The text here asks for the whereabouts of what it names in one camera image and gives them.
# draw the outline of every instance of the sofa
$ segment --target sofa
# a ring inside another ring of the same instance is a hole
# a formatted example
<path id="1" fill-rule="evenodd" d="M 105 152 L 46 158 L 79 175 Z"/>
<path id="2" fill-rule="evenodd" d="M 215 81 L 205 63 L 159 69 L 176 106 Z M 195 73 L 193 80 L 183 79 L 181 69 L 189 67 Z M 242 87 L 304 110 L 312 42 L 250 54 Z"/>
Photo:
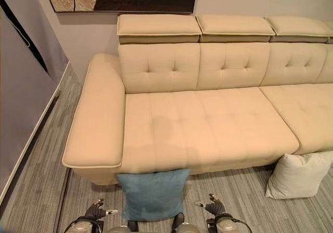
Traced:
<path id="1" fill-rule="evenodd" d="M 89 63 L 62 158 L 91 182 L 333 150 L 333 30 L 324 22 L 121 15 L 118 36 L 118 57 Z"/>

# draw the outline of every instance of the teal pillow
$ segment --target teal pillow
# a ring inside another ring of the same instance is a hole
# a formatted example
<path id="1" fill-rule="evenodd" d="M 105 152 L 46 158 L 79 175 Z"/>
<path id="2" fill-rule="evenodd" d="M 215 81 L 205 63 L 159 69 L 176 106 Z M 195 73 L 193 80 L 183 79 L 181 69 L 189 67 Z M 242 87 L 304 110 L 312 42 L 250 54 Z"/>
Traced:
<path id="1" fill-rule="evenodd" d="M 126 196 L 122 216 L 157 221 L 183 212 L 182 193 L 190 169 L 149 174 L 118 174 Z"/>

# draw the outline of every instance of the floor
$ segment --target floor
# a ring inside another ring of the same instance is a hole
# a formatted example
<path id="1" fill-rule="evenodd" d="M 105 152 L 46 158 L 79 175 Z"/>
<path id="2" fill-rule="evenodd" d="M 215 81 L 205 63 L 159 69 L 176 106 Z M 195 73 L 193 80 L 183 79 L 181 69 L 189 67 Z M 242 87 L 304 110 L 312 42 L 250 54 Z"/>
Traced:
<path id="1" fill-rule="evenodd" d="M 121 209 L 125 197 L 119 186 L 97 186 L 69 173 L 67 192 L 59 222 L 58 203 L 66 175 L 61 155 L 81 87 L 71 68 L 61 84 L 61 94 L 22 168 L 7 206 L 2 209 L 1 224 L 8 232 L 58 232 L 83 215 L 98 198 L 105 199 L 107 209 Z M 194 201 L 209 202 L 208 193 L 218 195 L 228 213 L 247 222 L 253 232 L 333 232 L 333 169 L 324 178 L 315 197 L 273 200 L 264 196 L 270 171 L 263 167 L 229 170 L 191 176 L 184 192 L 186 221 L 207 233 L 210 215 L 194 206 Z M 125 224 L 121 213 L 105 218 L 105 231 Z M 144 232 L 170 232 L 172 220 L 140 223 Z M 240 225 L 242 232 L 247 232 Z"/>

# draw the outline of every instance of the throw pillow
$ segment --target throw pillow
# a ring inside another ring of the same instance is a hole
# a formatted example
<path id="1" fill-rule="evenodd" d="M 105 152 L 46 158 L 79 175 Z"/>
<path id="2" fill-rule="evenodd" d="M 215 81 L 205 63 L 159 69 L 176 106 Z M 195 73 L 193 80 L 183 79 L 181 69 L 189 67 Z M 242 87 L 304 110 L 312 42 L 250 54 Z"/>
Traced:
<path id="1" fill-rule="evenodd" d="M 118 174 L 126 196 L 122 216 L 156 221 L 183 212 L 182 192 L 190 169 L 149 174 Z"/>
<path id="2" fill-rule="evenodd" d="M 333 161 L 333 151 L 302 156 L 285 154 L 268 180 L 265 196 L 274 199 L 307 198 L 317 194 L 319 184 Z"/>

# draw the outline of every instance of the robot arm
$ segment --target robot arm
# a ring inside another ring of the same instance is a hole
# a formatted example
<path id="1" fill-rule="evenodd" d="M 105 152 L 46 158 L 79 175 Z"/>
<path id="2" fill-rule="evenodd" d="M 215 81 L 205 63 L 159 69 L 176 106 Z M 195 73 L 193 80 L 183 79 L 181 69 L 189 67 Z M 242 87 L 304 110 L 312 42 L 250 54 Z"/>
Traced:
<path id="1" fill-rule="evenodd" d="M 225 207 L 216 195 L 210 193 L 209 198 L 213 203 L 203 204 L 200 201 L 196 201 L 195 203 L 196 206 L 204 208 L 215 216 L 215 218 L 207 220 L 209 233 L 240 233 L 236 223 L 246 225 L 252 233 L 251 228 L 245 222 L 235 219 L 230 214 L 225 213 Z"/>
<path id="2" fill-rule="evenodd" d="M 104 199 L 98 199 L 93 203 L 84 216 L 78 217 L 75 221 L 66 228 L 64 233 L 102 233 L 104 222 L 99 219 L 106 215 L 115 215 L 118 210 L 103 210 L 100 207 L 103 205 Z"/>

